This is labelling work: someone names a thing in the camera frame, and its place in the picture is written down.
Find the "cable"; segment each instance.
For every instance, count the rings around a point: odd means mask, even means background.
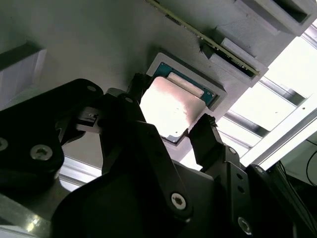
[[[311,144],[313,144],[313,145],[317,146],[317,144],[316,144],[316,143],[313,143],[313,142],[311,142],[310,140],[306,140],[306,141],[308,141],[309,143],[311,143]]]
[[[307,140],[307,139],[306,139],[306,141],[308,141],[309,143],[311,143],[311,144],[317,146],[316,143],[313,143],[313,142],[311,142],[310,140]],[[306,177],[307,177],[308,181],[311,183],[311,185],[314,186],[314,187],[316,187],[317,185],[316,185],[315,183],[313,183],[313,182],[311,181],[311,179],[309,178],[309,175],[308,175],[308,167],[309,167],[309,163],[311,162],[312,158],[314,157],[314,155],[315,155],[316,153],[317,153],[317,151],[313,152],[313,154],[311,155],[311,157],[309,158],[309,160],[307,161],[307,164],[306,164]]]
[[[309,216],[309,219],[310,219],[310,222],[311,222],[311,225],[313,226],[313,229],[314,229],[314,232],[315,232],[315,236],[317,235],[317,229],[316,229],[316,221],[315,219],[313,218],[312,214],[309,212],[308,208],[305,206],[304,202],[301,200],[301,198],[299,197],[299,195],[297,194],[297,192],[295,191],[295,189],[293,188],[292,184],[290,183],[290,181],[288,180],[288,177],[287,177],[287,173],[286,173],[286,169],[284,167],[284,165],[282,164],[281,161],[279,161],[279,165],[281,166],[281,170],[283,171],[284,175],[285,175],[285,178],[286,178],[286,181],[289,185],[289,187],[291,188],[292,192],[295,194],[295,196],[297,197],[297,199],[300,201],[300,203],[302,204],[302,206],[304,207],[304,209],[306,210],[308,216]]]
[[[313,181],[311,181],[311,179],[309,178],[308,167],[309,167],[309,163],[311,162],[311,160],[315,154],[317,154],[317,150],[315,152],[313,152],[313,154],[311,155],[311,157],[309,158],[309,160],[307,161],[307,164],[306,164],[306,177],[307,177],[308,181],[311,183],[311,185],[314,187],[316,187],[317,185],[315,183],[313,183]]]

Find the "bolt hole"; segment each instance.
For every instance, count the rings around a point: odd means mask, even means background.
[[[242,176],[240,174],[237,174],[237,177],[241,180],[243,180]]]
[[[155,152],[155,155],[160,157],[160,156],[162,156],[163,154],[162,154],[162,152],[160,152],[160,151],[156,151],[156,152]]]
[[[238,190],[241,192],[241,193],[244,193],[244,189],[240,186],[238,186]]]

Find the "metal frame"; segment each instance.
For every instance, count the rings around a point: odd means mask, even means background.
[[[315,120],[317,115],[317,93],[307,98],[294,112],[274,128],[265,138],[241,158],[241,163],[248,166],[251,163],[263,166],[268,169],[282,157],[271,157],[264,163],[271,154],[281,148],[293,136]]]

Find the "bright light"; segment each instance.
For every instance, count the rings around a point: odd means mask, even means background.
[[[265,77],[307,98],[317,88],[317,80],[314,80],[316,60],[316,49],[305,39],[297,37],[269,66]]]
[[[243,155],[245,155],[249,151],[249,148],[242,146],[239,143],[233,141],[230,137],[226,136],[225,134],[219,132],[219,135],[220,135],[223,143],[232,147],[233,149],[235,149],[235,151],[238,152],[239,157],[242,157]]]
[[[230,110],[271,131],[295,110],[295,106],[257,83]]]
[[[219,131],[234,137],[249,146],[255,146],[261,140],[261,137],[253,134],[252,132],[242,128],[241,126],[226,118],[221,118],[217,122],[217,125],[217,129]]]
[[[196,159],[194,155],[194,150],[191,149],[187,155],[181,160],[180,162],[182,165],[185,165],[188,168],[194,169],[194,170],[201,170],[202,166],[196,164]]]

